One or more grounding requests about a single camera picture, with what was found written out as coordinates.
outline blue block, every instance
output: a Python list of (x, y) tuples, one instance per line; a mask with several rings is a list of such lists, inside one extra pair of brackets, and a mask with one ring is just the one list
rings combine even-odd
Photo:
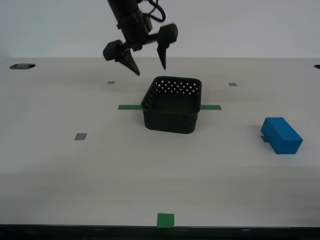
[(303, 141), (283, 117), (267, 117), (261, 132), (276, 154), (295, 154)]

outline cable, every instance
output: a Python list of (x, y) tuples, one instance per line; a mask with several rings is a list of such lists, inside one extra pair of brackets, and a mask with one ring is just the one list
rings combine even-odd
[(151, 15), (156, 9), (157, 9), (156, 7), (153, 7), (153, 9), (150, 12), (146, 13), (146, 15)]
[[(149, 13), (144, 13), (143, 15), (152, 18), (153, 20), (162, 23), (166, 20), (166, 14), (165, 11), (162, 9), (162, 7), (160, 7), (158, 5), (158, 0), (156, 0), (156, 2), (154, 2), (153, 0), (147, 0), (152, 6), (153, 6), (153, 10)], [(162, 19), (152, 15), (151, 13), (153, 13), (155, 10), (158, 10), (161, 13)]]

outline black basket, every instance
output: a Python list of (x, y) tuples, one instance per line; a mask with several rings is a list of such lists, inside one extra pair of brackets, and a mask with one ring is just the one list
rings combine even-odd
[(190, 134), (201, 106), (202, 83), (195, 78), (158, 76), (141, 102), (145, 127)]

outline table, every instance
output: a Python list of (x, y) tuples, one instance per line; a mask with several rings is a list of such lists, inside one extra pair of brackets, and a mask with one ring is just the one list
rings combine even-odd
[[(141, 76), (102, 58), (1, 62), (0, 224), (155, 226), (172, 213), (176, 226), (319, 226), (319, 59), (136, 63)], [(157, 76), (201, 80), (202, 104), (222, 110), (200, 111), (192, 134), (148, 130), (118, 106), (139, 105)], [(266, 117), (301, 135), (297, 154), (264, 143)]]

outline green tape marker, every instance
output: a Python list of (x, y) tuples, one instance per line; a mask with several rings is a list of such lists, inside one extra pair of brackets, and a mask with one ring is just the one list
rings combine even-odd
[(201, 110), (222, 110), (220, 105), (201, 105)]
[(157, 228), (172, 228), (175, 225), (175, 215), (172, 213), (158, 213)]
[(140, 105), (119, 105), (118, 110), (141, 110)]
[[(220, 105), (201, 105), (201, 110), (222, 110)], [(119, 105), (118, 110), (142, 110), (140, 105)]]

